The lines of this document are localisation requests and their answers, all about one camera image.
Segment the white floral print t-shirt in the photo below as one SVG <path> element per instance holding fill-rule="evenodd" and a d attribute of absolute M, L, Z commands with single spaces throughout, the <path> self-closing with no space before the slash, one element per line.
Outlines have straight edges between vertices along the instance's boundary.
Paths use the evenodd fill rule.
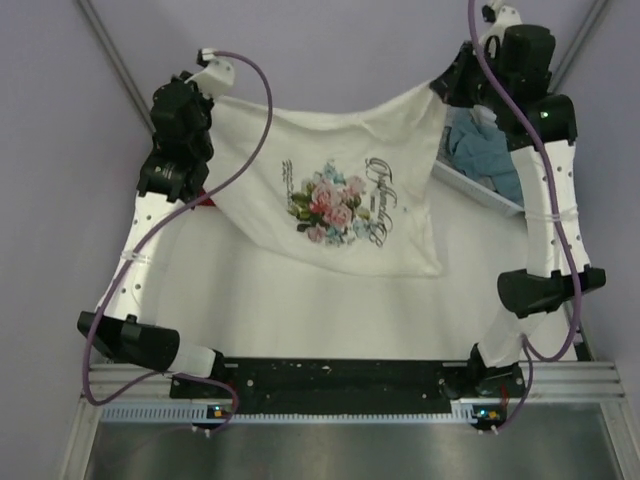
<path fill-rule="evenodd" d="M 347 114 L 226 97 L 205 187 L 261 248 L 352 275 L 436 277 L 428 187 L 446 113 L 425 83 Z"/>

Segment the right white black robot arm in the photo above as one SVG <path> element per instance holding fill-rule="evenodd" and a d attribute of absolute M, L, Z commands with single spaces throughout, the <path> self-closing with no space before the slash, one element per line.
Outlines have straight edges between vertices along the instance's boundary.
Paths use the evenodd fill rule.
<path fill-rule="evenodd" d="M 544 318 L 572 305 L 567 336 L 549 361 L 560 360 L 581 325 L 584 296 L 606 283 L 603 269 L 592 265 L 582 240 L 574 185 L 578 137 L 574 104 L 549 90 L 555 37 L 543 26 L 493 26 L 473 34 L 431 89 L 448 106 L 482 106 L 496 116 L 519 177 L 528 235 L 525 268 L 497 279 L 502 310 L 474 345 L 466 380 L 487 396 L 504 380 L 501 369 L 522 353 L 545 355 L 529 335 Z"/>

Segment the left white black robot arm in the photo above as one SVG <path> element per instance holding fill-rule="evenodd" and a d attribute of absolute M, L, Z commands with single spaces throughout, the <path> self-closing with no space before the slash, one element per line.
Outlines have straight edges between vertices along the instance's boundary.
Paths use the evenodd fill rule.
<path fill-rule="evenodd" d="M 214 149 L 209 135 L 217 97 L 231 86 L 204 73 L 186 72 L 153 94 L 152 149 L 136 186 L 134 215 L 125 246 L 99 305 L 104 310 L 91 343 L 110 360 L 159 372 L 192 375 L 205 396 L 226 387 L 216 352 L 158 326 L 158 305 L 176 240 L 186 219 L 180 209 L 203 193 Z"/>

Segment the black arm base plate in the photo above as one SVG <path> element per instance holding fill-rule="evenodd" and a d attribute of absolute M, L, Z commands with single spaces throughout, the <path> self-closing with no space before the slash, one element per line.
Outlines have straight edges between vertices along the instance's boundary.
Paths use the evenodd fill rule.
<path fill-rule="evenodd" d="M 525 391 L 519 366 L 475 360 L 229 357 L 216 379 L 237 393 L 245 414 L 445 413 L 452 400 L 498 404 Z"/>

